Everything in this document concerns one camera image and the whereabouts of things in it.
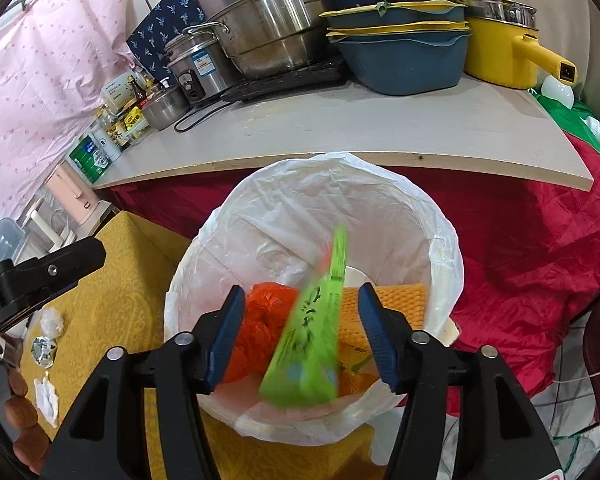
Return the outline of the left hand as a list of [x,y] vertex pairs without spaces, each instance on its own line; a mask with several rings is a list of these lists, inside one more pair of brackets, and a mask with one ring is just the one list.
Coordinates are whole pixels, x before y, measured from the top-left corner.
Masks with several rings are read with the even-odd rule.
[[40,474],[50,450],[50,438],[38,423],[38,412],[27,398],[26,381],[12,368],[8,371],[8,384],[12,394],[4,404],[5,416],[9,425],[19,432],[12,450],[20,463],[34,474]]

